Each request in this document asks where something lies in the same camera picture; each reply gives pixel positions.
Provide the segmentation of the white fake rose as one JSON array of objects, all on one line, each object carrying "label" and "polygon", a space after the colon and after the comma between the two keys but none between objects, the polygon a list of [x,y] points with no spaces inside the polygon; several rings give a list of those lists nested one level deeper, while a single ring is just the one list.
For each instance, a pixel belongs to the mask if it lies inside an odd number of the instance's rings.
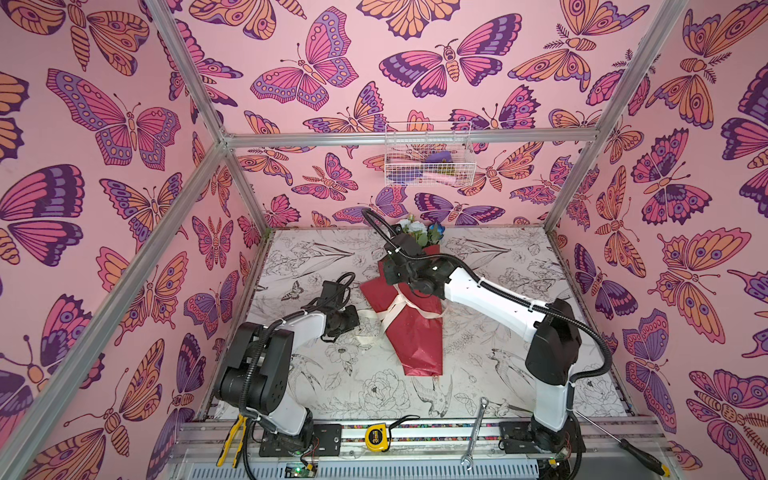
[{"label": "white fake rose", "polygon": [[422,221],[418,221],[414,215],[409,215],[398,221],[401,230],[413,237],[421,247],[433,246],[428,244],[427,239],[427,229],[432,223],[425,224]]}]

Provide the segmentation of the blue fake rose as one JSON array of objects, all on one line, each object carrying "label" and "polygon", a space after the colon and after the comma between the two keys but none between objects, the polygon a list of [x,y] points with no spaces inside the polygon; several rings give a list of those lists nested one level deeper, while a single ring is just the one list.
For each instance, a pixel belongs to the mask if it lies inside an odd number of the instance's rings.
[{"label": "blue fake rose", "polygon": [[439,222],[434,222],[428,226],[427,239],[429,245],[438,245],[444,237],[445,227]]}]

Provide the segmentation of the cream satin ribbon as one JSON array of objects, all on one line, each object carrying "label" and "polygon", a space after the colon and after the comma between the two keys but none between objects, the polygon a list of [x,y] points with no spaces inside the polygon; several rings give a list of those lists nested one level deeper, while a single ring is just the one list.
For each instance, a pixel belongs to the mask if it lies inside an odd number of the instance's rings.
[{"label": "cream satin ribbon", "polygon": [[383,293],[381,311],[359,310],[360,330],[355,338],[364,345],[388,340],[392,345],[432,342],[442,337],[442,305],[434,296],[421,296],[409,288],[395,286],[392,295]]}]

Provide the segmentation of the dark red wrapping paper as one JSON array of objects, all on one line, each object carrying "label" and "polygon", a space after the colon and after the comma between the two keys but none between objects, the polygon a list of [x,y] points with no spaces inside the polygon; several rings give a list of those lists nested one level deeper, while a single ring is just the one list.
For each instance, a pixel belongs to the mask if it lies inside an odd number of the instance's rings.
[{"label": "dark red wrapping paper", "polygon": [[407,283],[389,285],[385,258],[378,261],[379,276],[360,287],[376,313],[389,344],[406,376],[443,374],[443,308],[439,298],[421,297]]}]

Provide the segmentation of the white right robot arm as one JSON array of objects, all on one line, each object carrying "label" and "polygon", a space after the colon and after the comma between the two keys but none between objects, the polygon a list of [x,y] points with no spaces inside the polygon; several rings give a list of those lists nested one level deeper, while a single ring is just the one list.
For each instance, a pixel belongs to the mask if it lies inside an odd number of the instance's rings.
[{"label": "white right robot arm", "polygon": [[570,316],[570,306],[530,299],[475,273],[450,254],[427,254],[406,233],[387,234],[384,276],[390,285],[469,307],[496,321],[529,345],[524,365],[535,380],[535,403],[529,442],[540,451],[556,452],[566,443],[574,419],[577,381],[600,377],[613,364],[601,336]]}]

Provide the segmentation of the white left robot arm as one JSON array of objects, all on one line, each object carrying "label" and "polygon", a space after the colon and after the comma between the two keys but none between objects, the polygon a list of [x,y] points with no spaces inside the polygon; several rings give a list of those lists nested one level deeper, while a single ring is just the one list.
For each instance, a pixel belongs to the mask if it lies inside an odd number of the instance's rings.
[{"label": "white left robot arm", "polygon": [[307,343],[333,343],[359,326],[349,303],[354,279],[347,272],[325,281],[318,297],[268,325],[239,325],[213,382],[213,396],[268,433],[309,443],[312,413],[287,393],[292,356]]}]

